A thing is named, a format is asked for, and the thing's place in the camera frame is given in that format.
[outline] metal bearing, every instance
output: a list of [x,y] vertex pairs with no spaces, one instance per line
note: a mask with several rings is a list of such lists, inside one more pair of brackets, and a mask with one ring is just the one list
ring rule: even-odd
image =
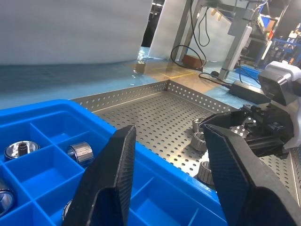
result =
[[14,202],[14,191],[0,178],[0,217],[13,207]]
[[4,161],[16,159],[24,154],[39,150],[40,146],[33,141],[18,141],[8,146],[4,151]]
[[69,207],[70,207],[70,205],[71,205],[71,202],[72,202],[72,200],[70,200],[70,201],[65,205],[65,207],[64,207],[64,209],[63,209],[63,214],[62,214],[62,219],[63,219],[63,221],[64,221],[64,219],[65,219],[65,217],[66,217],[66,215],[67,215],[67,212],[68,212],[68,209],[69,209]]
[[203,132],[193,134],[190,145],[199,152],[205,153],[207,151],[205,136]]
[[197,133],[197,132],[200,132],[199,131],[199,125],[200,123],[203,121],[204,119],[195,119],[195,120],[192,120],[192,131],[194,133]]
[[206,185],[214,185],[209,161],[202,161],[198,170],[198,179]]
[[94,160],[92,148],[87,142],[70,145],[67,154],[83,168],[87,168]]

